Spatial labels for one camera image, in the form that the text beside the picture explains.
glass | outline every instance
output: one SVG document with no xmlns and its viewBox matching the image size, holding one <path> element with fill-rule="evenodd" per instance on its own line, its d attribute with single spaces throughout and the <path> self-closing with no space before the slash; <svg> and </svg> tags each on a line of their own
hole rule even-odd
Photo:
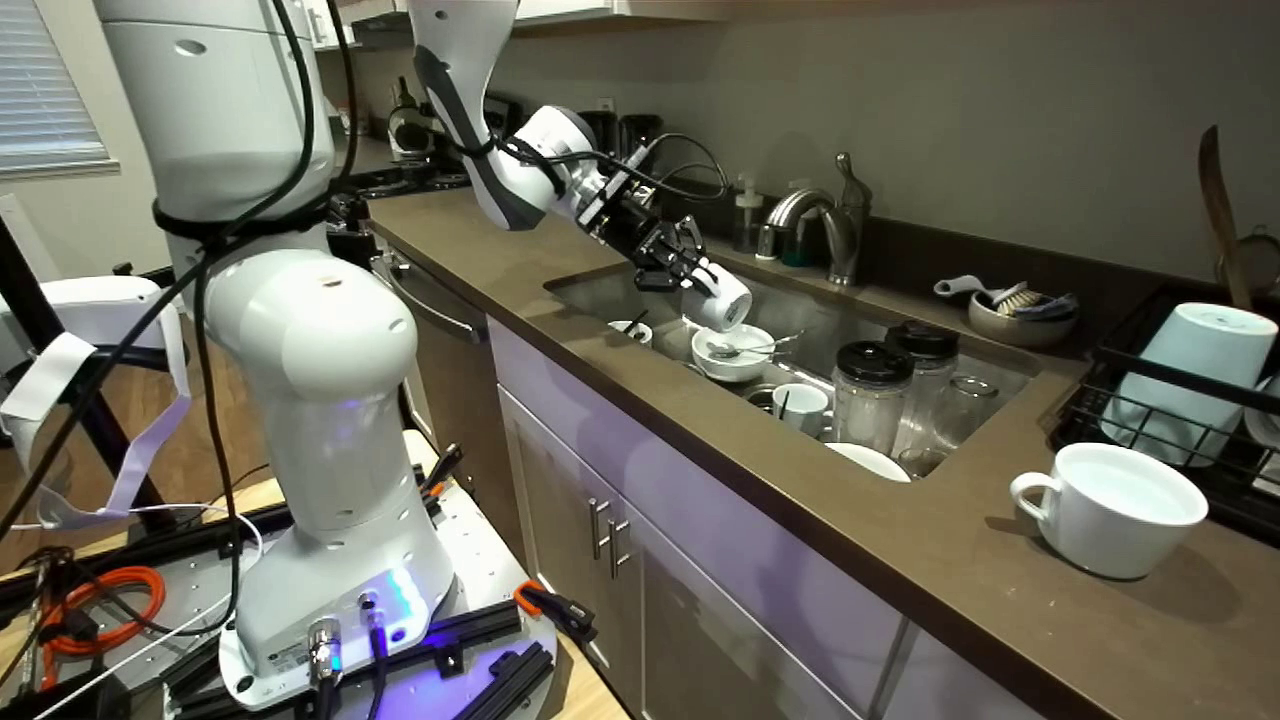
<svg viewBox="0 0 1280 720">
<path fill-rule="evenodd" d="M 838 353 L 838 440 L 893 453 L 909 399 L 912 361 L 883 345 L 847 345 Z"/>
<path fill-rule="evenodd" d="M 931 406 L 931 438 L 948 453 L 962 448 L 991 411 L 999 409 L 999 390 L 981 376 L 948 376 Z"/>
</svg>

cabinet handle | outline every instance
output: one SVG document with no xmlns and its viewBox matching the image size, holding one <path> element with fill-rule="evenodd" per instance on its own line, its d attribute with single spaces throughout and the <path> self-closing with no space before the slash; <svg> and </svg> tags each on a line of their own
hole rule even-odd
<svg viewBox="0 0 1280 720">
<path fill-rule="evenodd" d="M 391 262 L 391 279 L 389 279 L 406 305 L 414 305 L 416 311 L 425 311 L 425 316 L 430 316 L 436 328 L 444 328 L 444 332 L 455 332 L 455 337 L 463 337 L 463 341 L 471 341 L 471 345 L 488 345 L 488 332 L 484 332 L 484 328 L 478 328 L 478 325 L 470 325 L 470 319 L 455 319 L 455 316 L 425 305 L 422 296 L 414 296 L 414 288 L 402 284 L 402 278 L 414 278 L 414 263 L 410 263 L 410 262 Z"/>
<path fill-rule="evenodd" d="M 609 512 L 609 500 L 589 496 L 594 560 L 599 560 L 599 547 L 609 545 L 609 532 L 599 532 L 605 512 Z"/>
<path fill-rule="evenodd" d="M 609 524 L 609 578 L 615 578 L 634 551 L 625 547 L 625 532 L 634 532 L 634 519 Z"/>
</svg>

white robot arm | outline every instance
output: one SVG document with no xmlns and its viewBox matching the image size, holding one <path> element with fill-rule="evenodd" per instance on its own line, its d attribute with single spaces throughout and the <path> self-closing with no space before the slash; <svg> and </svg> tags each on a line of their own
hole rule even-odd
<svg viewBox="0 0 1280 720">
<path fill-rule="evenodd" d="M 507 141 L 488 137 L 484 94 L 513 37 L 517 0 L 414 0 L 410 18 L 416 77 L 463 151 L 491 225 L 519 232 L 552 209 L 627 256 L 652 288 L 681 293 L 684 316 L 707 328 L 747 316 L 747 288 L 712 263 L 684 225 L 652 212 L 652 190 L 638 169 L 658 143 L 638 149 L 627 159 L 598 165 L 594 129 L 555 106 L 533 112 Z"/>
<path fill-rule="evenodd" d="M 356 263 L 334 262 L 322 216 L 334 181 L 317 63 L 297 54 L 292 0 L 98 0 L 156 172 L 156 225 L 186 278 L 208 263 L 208 332 L 239 361 L 270 433 L 292 532 L 246 574 L 226 682 L 246 708 L 313 688 L 308 657 L 368 666 L 368 599 L 389 651 L 422 646 L 451 566 L 422 510 L 402 444 L 397 390 L 416 353 L 410 308 Z M 491 141 L 484 89 L 517 0 L 414 0 L 416 68 L 463 151 L 484 216 L 533 230 L 549 209 L 612 244 L 684 311 L 723 328 L 747 293 L 658 220 L 638 165 L 599 169 L 589 129 L 537 112 Z"/>
</svg>

faucet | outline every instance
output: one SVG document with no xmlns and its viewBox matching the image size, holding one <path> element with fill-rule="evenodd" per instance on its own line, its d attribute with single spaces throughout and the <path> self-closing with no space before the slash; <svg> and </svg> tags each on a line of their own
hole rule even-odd
<svg viewBox="0 0 1280 720">
<path fill-rule="evenodd" d="M 826 242 L 830 242 L 830 279 L 831 284 L 854 284 L 856 271 L 856 253 L 865 242 L 865 225 L 871 212 L 871 190 L 865 181 L 856 181 L 847 151 L 838 151 L 838 172 L 841 172 L 841 200 L 831 205 L 826 194 L 794 194 L 785 198 L 759 232 L 763 253 L 776 253 L 776 242 L 798 242 L 806 244 L 806 232 L 812 230 L 812 220 L 826 225 Z"/>
</svg>

cup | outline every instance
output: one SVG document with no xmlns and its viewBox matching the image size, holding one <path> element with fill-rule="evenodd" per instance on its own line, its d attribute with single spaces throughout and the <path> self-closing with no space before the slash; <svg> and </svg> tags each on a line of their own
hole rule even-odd
<svg viewBox="0 0 1280 720">
<path fill-rule="evenodd" d="M 1232 305 L 1175 305 L 1142 361 L 1251 390 L 1268 365 L 1275 325 Z M 1127 371 L 1106 409 L 1101 433 L 1165 464 L 1208 469 L 1239 406 Z"/>
<path fill-rule="evenodd" d="M 728 268 L 702 262 L 693 268 L 698 288 L 681 293 L 681 311 L 712 332 L 723 332 L 753 311 L 753 288 Z"/>
<path fill-rule="evenodd" d="M 1150 578 L 1208 516 L 1189 476 L 1118 444 L 1064 444 L 1051 476 L 1023 473 L 1007 496 L 1064 560 L 1112 582 Z"/>
<path fill-rule="evenodd" d="M 774 417 L 806 438 L 821 438 L 830 420 L 830 392 L 812 385 L 776 385 L 774 390 Z"/>
</svg>

